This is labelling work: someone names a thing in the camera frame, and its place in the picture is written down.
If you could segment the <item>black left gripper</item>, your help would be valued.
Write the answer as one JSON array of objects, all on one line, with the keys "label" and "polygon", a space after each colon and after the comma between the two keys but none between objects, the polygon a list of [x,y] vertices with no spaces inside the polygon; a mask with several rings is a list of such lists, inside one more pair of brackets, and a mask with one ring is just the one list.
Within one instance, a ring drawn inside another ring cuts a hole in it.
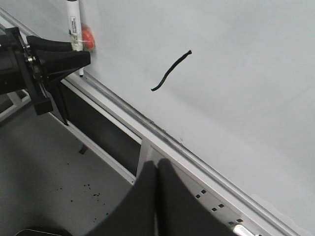
[{"label": "black left gripper", "polygon": [[25,89],[37,115],[53,111],[51,99],[40,84],[54,85],[91,63],[87,51],[73,51],[70,42],[27,36],[34,57],[27,50],[17,27],[4,29],[0,36],[0,93]]}]

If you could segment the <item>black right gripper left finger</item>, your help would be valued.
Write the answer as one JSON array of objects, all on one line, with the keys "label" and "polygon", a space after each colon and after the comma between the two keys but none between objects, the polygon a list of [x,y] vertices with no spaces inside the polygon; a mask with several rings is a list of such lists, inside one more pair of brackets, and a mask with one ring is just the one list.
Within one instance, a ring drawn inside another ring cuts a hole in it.
[{"label": "black right gripper left finger", "polygon": [[144,163],[135,184],[120,204],[88,236],[153,236],[157,169]]}]

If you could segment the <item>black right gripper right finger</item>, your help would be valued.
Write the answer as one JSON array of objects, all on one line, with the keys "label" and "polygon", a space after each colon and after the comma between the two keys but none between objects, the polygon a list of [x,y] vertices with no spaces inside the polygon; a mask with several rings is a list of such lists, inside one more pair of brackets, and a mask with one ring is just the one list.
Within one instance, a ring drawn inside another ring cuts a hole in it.
[{"label": "black right gripper right finger", "polygon": [[168,159],[157,164],[157,228],[160,236],[233,236],[191,194]]}]

